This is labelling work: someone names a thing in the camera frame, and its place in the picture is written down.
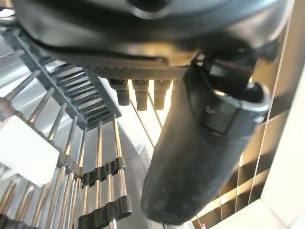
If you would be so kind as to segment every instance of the black knob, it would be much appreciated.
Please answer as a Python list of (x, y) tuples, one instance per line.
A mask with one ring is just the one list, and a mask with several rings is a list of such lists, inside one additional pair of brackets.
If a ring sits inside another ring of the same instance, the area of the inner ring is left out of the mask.
[(164, 8), (169, 0), (128, 0), (133, 6), (147, 12), (157, 12)]

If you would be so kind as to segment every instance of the white panel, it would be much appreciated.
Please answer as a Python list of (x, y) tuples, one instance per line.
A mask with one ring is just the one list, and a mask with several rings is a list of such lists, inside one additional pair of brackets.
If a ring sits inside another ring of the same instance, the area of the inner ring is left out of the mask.
[(286, 225), (305, 209), (304, 98), (305, 71), (261, 196)]
[(211, 229), (287, 229), (261, 200), (253, 202)]

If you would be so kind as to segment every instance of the metal rod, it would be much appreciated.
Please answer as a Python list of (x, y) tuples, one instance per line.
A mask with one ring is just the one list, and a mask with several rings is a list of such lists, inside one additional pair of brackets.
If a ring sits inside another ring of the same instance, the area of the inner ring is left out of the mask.
[(77, 194), (78, 194), (78, 189), (80, 188), (81, 185), (81, 179), (77, 178), (74, 184), (74, 190), (73, 190), (73, 195), (71, 199), (71, 210), (69, 211), (68, 215), (68, 229), (73, 228), (74, 220), (75, 220), (75, 211), (77, 209)]
[(31, 73), (27, 78), (25, 78), (17, 87), (15, 87), (10, 93), (8, 93), (5, 98), (8, 101), (13, 100), (30, 82), (32, 82), (40, 74), (39, 70)]
[[(97, 127), (97, 154), (96, 154), (96, 167), (102, 166), (102, 122), (99, 121)], [(102, 207), (102, 182), (95, 181), (95, 209)]]
[(47, 104), (48, 100), (50, 99), (50, 97), (52, 96), (52, 94), (54, 93), (54, 88), (50, 88), (47, 93), (44, 95), (44, 97), (42, 98), (42, 100), (39, 102), (38, 106), (35, 108), (35, 110), (33, 111), (33, 113), (30, 115), (29, 117), (29, 122), (30, 123), (34, 123), (37, 119), (37, 117), (40, 115), (40, 113), (42, 112), (42, 110), (44, 109), (45, 105)]
[(65, 154), (65, 155), (70, 154), (72, 139), (73, 139), (74, 132), (75, 132), (75, 127), (76, 127), (76, 124), (77, 124), (77, 119), (78, 119), (78, 116), (75, 116), (73, 118), (72, 125), (71, 125), (70, 132), (69, 132), (69, 136), (68, 136), (68, 140), (67, 140), (67, 143), (66, 143), (66, 147), (65, 147), (65, 150), (63, 151), (63, 154)]
[(65, 216), (66, 216), (68, 197), (69, 197), (69, 194), (70, 194), (70, 188), (71, 188), (73, 178), (74, 178), (74, 174), (69, 173), (68, 179), (67, 179), (67, 182), (66, 182), (65, 192), (64, 192), (64, 195), (63, 195), (63, 201), (62, 201), (62, 205), (61, 205), (61, 214), (60, 214), (59, 227), (58, 227), (60, 229), (64, 228), (64, 221), (65, 221)]
[[(82, 131), (82, 136), (81, 136), (81, 143), (80, 143), (80, 149), (79, 149), (79, 154), (78, 154), (78, 166), (80, 168), (82, 168), (82, 165), (83, 165), (87, 130), (88, 129), (85, 127), (84, 130)], [(67, 226), (68, 229), (73, 228), (73, 224), (75, 221), (75, 211), (77, 209), (77, 194), (78, 194), (78, 189), (80, 188), (80, 186), (81, 186), (81, 179), (77, 178), (74, 183), (74, 190), (73, 190), (72, 199), (71, 199), (71, 208), (69, 209), (68, 226)]]
[(11, 201), (13, 200), (15, 194), (16, 194), (16, 189), (17, 189), (17, 185), (19, 184), (20, 179), (14, 179), (10, 182), (10, 184), (8, 185), (8, 187), (5, 190), (5, 194), (2, 197), (2, 200), (0, 202), (0, 213), (3, 215), (6, 215)]
[[(113, 190), (113, 179), (112, 174), (107, 175), (107, 184), (108, 184), (108, 203), (113, 202), (114, 198), (114, 190)], [(116, 220), (114, 219), (109, 223), (109, 229), (117, 229)]]
[(39, 198), (38, 198), (38, 202), (36, 204), (33, 219), (32, 219), (32, 223), (31, 223), (32, 227), (37, 227), (38, 226), (38, 219), (39, 219), (39, 216), (41, 214), (41, 210), (42, 210), (42, 208), (45, 204), (45, 200), (47, 198), (47, 193), (49, 192), (50, 185), (51, 185), (51, 182), (48, 183), (48, 184), (45, 184), (41, 188)]
[[(118, 122), (117, 122), (115, 116), (113, 119), (113, 128), (114, 128), (114, 137), (115, 137), (116, 157), (122, 157), (122, 149), (121, 149)], [(123, 169), (119, 169), (118, 174), (119, 174), (119, 182), (120, 182), (120, 196), (121, 197), (126, 196), (127, 188), (126, 188), (126, 182), (125, 182), (125, 172)]]
[(49, 135), (48, 135), (48, 139), (49, 139), (49, 140), (53, 140), (53, 139), (54, 139), (54, 136), (55, 136), (55, 134), (56, 134), (56, 131), (57, 131), (57, 129), (58, 129), (58, 127), (59, 127), (59, 124), (60, 124), (60, 122), (61, 122), (61, 118), (62, 118), (62, 116), (63, 116), (63, 114), (64, 114), (64, 112), (65, 112), (65, 110), (66, 110), (66, 107), (67, 107), (67, 104), (66, 104), (66, 103), (63, 103), (63, 104), (61, 105), (61, 108), (60, 108), (60, 110), (59, 110), (59, 112), (58, 112), (58, 114), (57, 114), (57, 117), (56, 117), (56, 119), (55, 119), (55, 121), (54, 121), (54, 124), (53, 124), (53, 126), (52, 126), (52, 128), (51, 128), (51, 130), (50, 130), (50, 132), (49, 132)]
[(52, 225), (52, 220), (53, 220), (53, 213), (55, 210), (55, 205), (56, 205), (56, 200), (58, 197), (58, 191), (59, 188), (61, 186), (62, 180), (63, 180), (63, 176), (66, 172), (66, 167), (62, 166), (58, 172), (57, 178), (56, 178), (56, 183), (55, 183), (55, 187), (54, 187), (54, 191), (53, 191), (53, 195), (51, 198), (51, 203), (50, 203), (50, 208), (49, 208), (49, 212), (48, 212), (48, 216), (47, 216), (47, 222), (46, 222), (46, 226), (45, 229), (50, 229), (51, 225)]
[(86, 127), (82, 131), (81, 144), (80, 144), (80, 150), (79, 150), (79, 155), (78, 155), (78, 163), (77, 163), (79, 167), (82, 167), (82, 165), (83, 165), (85, 140), (86, 140), (87, 131), (88, 131), (88, 128), (86, 128)]
[(89, 185), (85, 185), (84, 187), (84, 204), (82, 208), (82, 215), (88, 214), (88, 191), (89, 191)]
[(16, 221), (23, 221), (25, 213), (29, 207), (29, 203), (33, 196), (33, 192), (34, 192), (34, 185), (31, 182), (28, 182), (27, 186), (25, 187), (22, 200), (16, 212), (16, 216), (15, 216)]
[(101, 121), (99, 121), (97, 128), (96, 167), (102, 167), (102, 122)]

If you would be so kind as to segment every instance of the black plastic tab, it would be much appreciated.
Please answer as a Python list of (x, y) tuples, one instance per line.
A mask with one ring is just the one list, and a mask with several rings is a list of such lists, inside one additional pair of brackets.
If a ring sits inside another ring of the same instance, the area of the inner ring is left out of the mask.
[(81, 216), (79, 218), (78, 229), (101, 229), (108, 226), (112, 220), (119, 221), (130, 216), (131, 213), (132, 202), (130, 196), (122, 196), (88, 215)]
[(123, 157), (118, 157), (114, 161), (105, 164), (102, 167), (95, 168), (90, 173), (85, 173), (82, 176), (82, 187), (94, 185), (96, 180), (105, 180), (108, 174), (116, 175), (119, 169), (126, 169), (125, 160)]
[(137, 99), (138, 111), (146, 111), (149, 81), (133, 80), (132, 85), (135, 90), (135, 97)]
[(156, 110), (164, 109), (164, 100), (166, 91), (171, 86), (171, 80), (155, 80), (154, 81), (154, 108)]
[(110, 87), (117, 93), (119, 105), (128, 106), (129, 89), (127, 80), (108, 80), (108, 82)]
[(39, 229), (25, 225), (24, 222), (14, 221), (0, 214), (0, 229)]

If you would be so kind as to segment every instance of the black plastic clip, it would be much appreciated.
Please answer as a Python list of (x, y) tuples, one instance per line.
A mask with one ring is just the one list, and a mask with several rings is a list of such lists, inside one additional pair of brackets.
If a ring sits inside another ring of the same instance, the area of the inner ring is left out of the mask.
[(0, 214), (0, 229), (39, 229), (27, 226), (24, 222), (14, 221)]
[(94, 210), (88, 215), (79, 218), (78, 229), (102, 229), (113, 221), (119, 221), (130, 216), (132, 203), (129, 195), (122, 196), (104, 207)]
[(105, 164), (102, 167), (95, 168), (89, 173), (82, 176), (82, 187), (94, 185), (96, 180), (105, 180), (108, 174), (116, 175), (119, 169), (126, 169), (125, 160), (123, 157), (118, 157), (114, 161)]

